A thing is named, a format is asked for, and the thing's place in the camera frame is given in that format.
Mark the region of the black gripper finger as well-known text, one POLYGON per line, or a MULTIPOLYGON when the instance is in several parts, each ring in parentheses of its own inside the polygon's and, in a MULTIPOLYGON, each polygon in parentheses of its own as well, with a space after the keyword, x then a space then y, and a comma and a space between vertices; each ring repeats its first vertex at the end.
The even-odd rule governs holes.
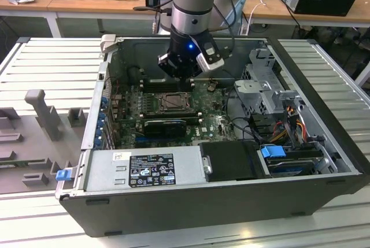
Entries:
POLYGON ((176 83, 180 90, 191 88, 191 67, 187 60, 176 53, 166 53, 158 57, 158 66, 176 83))

